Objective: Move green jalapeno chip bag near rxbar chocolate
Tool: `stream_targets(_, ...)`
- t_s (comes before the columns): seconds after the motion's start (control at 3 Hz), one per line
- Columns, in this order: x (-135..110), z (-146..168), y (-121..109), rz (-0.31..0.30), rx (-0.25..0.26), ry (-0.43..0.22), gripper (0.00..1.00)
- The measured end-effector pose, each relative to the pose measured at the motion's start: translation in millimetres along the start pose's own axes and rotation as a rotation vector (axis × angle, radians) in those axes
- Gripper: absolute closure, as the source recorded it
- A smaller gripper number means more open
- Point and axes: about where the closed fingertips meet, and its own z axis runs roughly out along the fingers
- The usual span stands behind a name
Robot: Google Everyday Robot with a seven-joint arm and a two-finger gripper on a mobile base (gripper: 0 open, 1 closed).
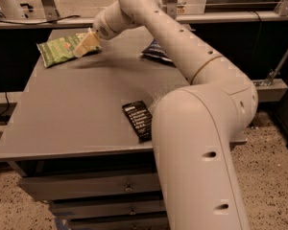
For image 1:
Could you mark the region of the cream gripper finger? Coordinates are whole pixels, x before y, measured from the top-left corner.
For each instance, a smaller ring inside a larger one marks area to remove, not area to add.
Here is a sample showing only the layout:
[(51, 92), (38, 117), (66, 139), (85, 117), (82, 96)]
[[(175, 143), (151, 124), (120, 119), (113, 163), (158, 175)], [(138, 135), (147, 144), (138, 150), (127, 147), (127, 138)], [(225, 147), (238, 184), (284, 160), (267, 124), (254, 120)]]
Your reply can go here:
[(100, 45), (99, 36), (95, 32), (88, 30), (88, 32), (84, 35), (79, 44), (73, 50), (73, 55), (76, 58), (81, 58), (85, 54), (96, 49), (99, 45)]

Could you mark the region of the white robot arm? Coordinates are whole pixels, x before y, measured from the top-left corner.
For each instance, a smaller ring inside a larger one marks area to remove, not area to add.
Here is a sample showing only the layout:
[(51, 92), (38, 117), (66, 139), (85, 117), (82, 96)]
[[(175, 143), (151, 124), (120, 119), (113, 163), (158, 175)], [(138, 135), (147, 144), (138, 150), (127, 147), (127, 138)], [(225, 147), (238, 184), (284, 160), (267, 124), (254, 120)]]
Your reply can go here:
[(74, 55), (140, 25), (189, 83), (165, 95), (153, 114), (152, 142), (170, 229), (250, 230), (230, 144), (258, 107), (253, 82), (165, 13), (161, 0), (116, 0), (95, 17), (96, 34), (83, 39)]

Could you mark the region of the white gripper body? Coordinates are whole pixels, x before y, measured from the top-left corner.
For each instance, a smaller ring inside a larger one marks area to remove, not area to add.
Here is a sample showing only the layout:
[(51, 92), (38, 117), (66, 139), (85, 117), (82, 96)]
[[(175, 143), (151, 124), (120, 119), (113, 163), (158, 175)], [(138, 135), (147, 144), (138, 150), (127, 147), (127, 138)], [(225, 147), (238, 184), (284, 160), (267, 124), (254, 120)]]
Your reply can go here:
[(117, 37), (123, 31), (122, 13), (117, 10), (103, 10), (94, 19), (93, 28), (105, 40)]

